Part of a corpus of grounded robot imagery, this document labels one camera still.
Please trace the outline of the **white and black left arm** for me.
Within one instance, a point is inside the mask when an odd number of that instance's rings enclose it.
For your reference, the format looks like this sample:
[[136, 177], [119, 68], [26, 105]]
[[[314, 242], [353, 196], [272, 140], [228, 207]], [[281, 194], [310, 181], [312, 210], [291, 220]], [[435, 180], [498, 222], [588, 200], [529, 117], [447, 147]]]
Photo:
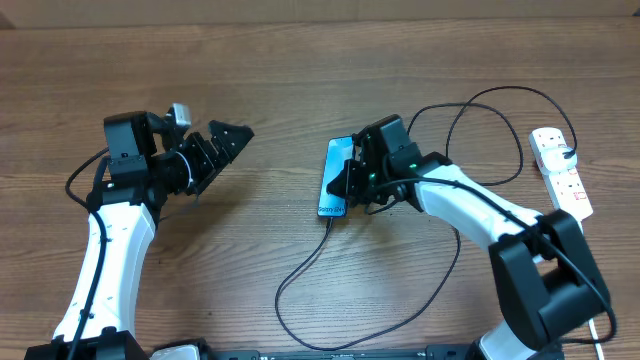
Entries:
[[211, 137], [193, 132], [189, 109], [135, 111], [105, 118], [105, 149], [86, 198], [89, 238], [70, 305], [51, 341], [26, 360], [146, 359], [135, 337], [144, 259], [164, 221], [169, 195], [199, 196], [254, 136], [246, 125], [211, 121]]

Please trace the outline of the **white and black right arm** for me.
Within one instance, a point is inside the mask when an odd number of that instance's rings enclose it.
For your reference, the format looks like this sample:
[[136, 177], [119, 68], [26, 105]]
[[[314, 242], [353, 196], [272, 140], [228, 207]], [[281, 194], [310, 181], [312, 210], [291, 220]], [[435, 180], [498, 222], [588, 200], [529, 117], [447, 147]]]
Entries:
[[469, 345], [430, 345], [427, 356], [450, 359], [558, 359], [570, 332], [607, 315], [610, 294], [579, 221], [557, 209], [521, 207], [470, 179], [449, 158], [424, 155], [398, 115], [328, 142], [318, 214], [407, 202], [439, 218], [489, 254], [503, 321]]

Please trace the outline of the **Galaxy S24+ smartphone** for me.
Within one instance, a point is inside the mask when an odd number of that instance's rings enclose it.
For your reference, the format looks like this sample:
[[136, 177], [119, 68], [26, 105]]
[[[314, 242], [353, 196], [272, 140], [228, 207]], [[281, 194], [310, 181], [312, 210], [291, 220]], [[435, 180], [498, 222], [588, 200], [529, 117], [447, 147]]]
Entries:
[[345, 217], [347, 200], [328, 192], [329, 184], [343, 171], [345, 162], [353, 157], [351, 136], [332, 138], [328, 142], [317, 215], [322, 218]]

